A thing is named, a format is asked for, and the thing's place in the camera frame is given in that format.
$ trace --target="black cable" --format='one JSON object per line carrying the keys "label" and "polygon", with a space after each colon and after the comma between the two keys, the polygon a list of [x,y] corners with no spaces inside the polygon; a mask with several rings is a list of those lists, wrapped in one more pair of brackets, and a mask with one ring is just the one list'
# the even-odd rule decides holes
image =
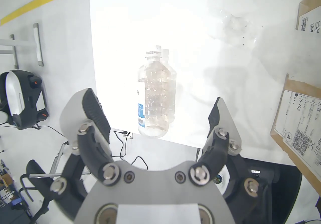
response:
{"label": "black cable", "polygon": [[[119,156],[112,156],[112,157],[113,157],[113,158],[120,158],[121,160],[123,160],[122,157],[125,157],[126,154],[127,154],[127,138],[129,137],[130,132],[127,134],[127,131],[120,132],[120,131],[115,131],[115,130],[114,130],[114,133],[115,133],[116,137],[118,138],[118,140],[123,144],[123,146],[121,147]],[[124,142],[118,137],[117,133],[121,133],[121,134],[123,134],[123,135],[126,135],[126,134],[127,134],[127,135],[126,135],[126,140],[125,140],[125,155],[123,155],[123,156],[121,155],[121,152],[123,151],[123,148],[124,148]]]}
{"label": "black cable", "polygon": [[41,125],[39,127],[43,127],[43,126],[46,126],[46,127],[50,127],[51,129],[53,129],[54,131],[56,131],[58,134],[62,135],[64,137],[64,135],[62,133],[60,133],[59,131],[57,131],[56,129],[54,129],[53,127],[49,126],[49,125]]}
{"label": "black cable", "polygon": [[141,158],[141,160],[143,161],[143,163],[145,163],[145,165],[146,165],[146,167],[147,167],[146,170],[148,170],[148,165],[146,164],[146,162],[144,161],[144,159],[143,159],[141,156],[137,156],[136,159],[132,162],[132,165],[133,165],[133,163],[137,160],[137,158]]}
{"label": "black cable", "polygon": [[[17,128],[16,126],[7,126],[7,125],[0,125],[0,126]],[[41,126],[38,126],[38,127],[43,127],[43,126],[50,127],[51,129],[53,129],[54,131],[56,131],[58,134],[60,134],[60,135],[62,135],[62,136],[64,137],[64,135],[63,135],[62,133],[60,133],[59,131],[57,131],[56,129],[54,129],[53,127],[51,127],[51,126],[49,126],[49,125],[41,125]]]}

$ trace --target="metal bar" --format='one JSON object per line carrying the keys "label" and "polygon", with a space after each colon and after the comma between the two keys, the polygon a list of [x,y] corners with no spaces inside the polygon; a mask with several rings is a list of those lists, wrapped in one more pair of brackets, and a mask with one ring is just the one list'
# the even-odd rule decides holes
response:
{"label": "metal bar", "polygon": [[41,52],[41,45],[40,45],[40,38],[39,38],[39,24],[33,24],[33,35],[35,37],[36,47],[37,47],[37,59],[38,65],[43,67],[43,59],[42,59],[42,52]]}
{"label": "metal bar", "polygon": [[[83,172],[82,175],[88,175],[90,172]],[[39,174],[30,174],[28,178],[53,178],[60,177],[61,173],[39,173]]]}
{"label": "metal bar", "polygon": [[11,50],[0,50],[0,54],[12,54]]}
{"label": "metal bar", "polygon": [[55,158],[54,164],[52,165],[52,167],[50,169],[50,173],[55,173],[56,172],[56,170],[58,168],[58,164],[59,164],[60,158],[61,158],[61,156],[63,154],[64,147],[65,147],[65,144],[62,144],[61,147],[60,147],[60,151],[58,153],[57,159]]}
{"label": "metal bar", "polygon": [[35,47],[36,43],[31,41],[11,40],[11,39],[0,39],[0,45],[5,46],[25,46]]}
{"label": "metal bar", "polygon": [[[15,39],[15,36],[12,34],[10,35],[10,39],[11,40],[14,40]],[[16,46],[12,46],[12,54],[14,56],[14,67],[15,69],[19,69],[19,66],[18,66],[18,60],[17,60],[17,52],[16,52]]]}
{"label": "metal bar", "polygon": [[58,156],[55,157],[54,162],[52,163],[52,166],[51,166],[51,169],[50,169],[49,173],[55,173],[54,167],[57,164],[57,159],[58,159]]}

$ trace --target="qr code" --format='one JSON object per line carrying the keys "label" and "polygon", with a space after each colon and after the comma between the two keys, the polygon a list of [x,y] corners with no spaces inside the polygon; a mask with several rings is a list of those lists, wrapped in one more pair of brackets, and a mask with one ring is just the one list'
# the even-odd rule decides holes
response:
{"label": "qr code", "polygon": [[309,143],[310,138],[300,130],[297,130],[293,139],[292,147],[297,150],[301,156],[304,156]]}

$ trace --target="gray metal plate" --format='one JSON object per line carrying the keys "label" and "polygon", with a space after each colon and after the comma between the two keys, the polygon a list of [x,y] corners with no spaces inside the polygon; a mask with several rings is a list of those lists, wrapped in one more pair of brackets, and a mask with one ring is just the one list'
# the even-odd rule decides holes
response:
{"label": "gray metal plate", "polygon": [[[212,212],[215,224],[235,224],[225,200],[213,181],[197,187],[189,180],[188,170],[195,162],[186,161],[166,171],[145,171],[124,161],[116,161],[115,164],[119,166],[122,174],[119,182],[114,186],[104,186],[97,181],[84,200],[75,224],[94,223],[97,211],[109,203],[117,205],[201,204]],[[124,181],[126,171],[135,173],[135,179],[130,184]],[[175,181],[174,175],[177,171],[182,171],[186,175],[186,181],[183,184]]]}

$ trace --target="metal frame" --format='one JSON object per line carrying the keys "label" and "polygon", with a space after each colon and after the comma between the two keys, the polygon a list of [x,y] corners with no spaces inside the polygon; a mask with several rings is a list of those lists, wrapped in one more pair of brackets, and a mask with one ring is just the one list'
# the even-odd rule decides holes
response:
{"label": "metal frame", "polygon": [[38,59],[38,65],[43,67],[43,59],[42,59],[42,52],[41,52],[41,45],[40,45],[40,38],[39,38],[39,24],[33,24],[33,36],[35,41],[21,41],[15,40],[15,36],[13,34],[10,35],[10,39],[0,39],[0,46],[12,46],[12,50],[0,50],[0,54],[12,54],[14,58],[14,67],[15,69],[19,69],[18,60],[17,60],[17,53],[16,53],[16,46],[23,46],[23,47],[36,47],[36,54]]}

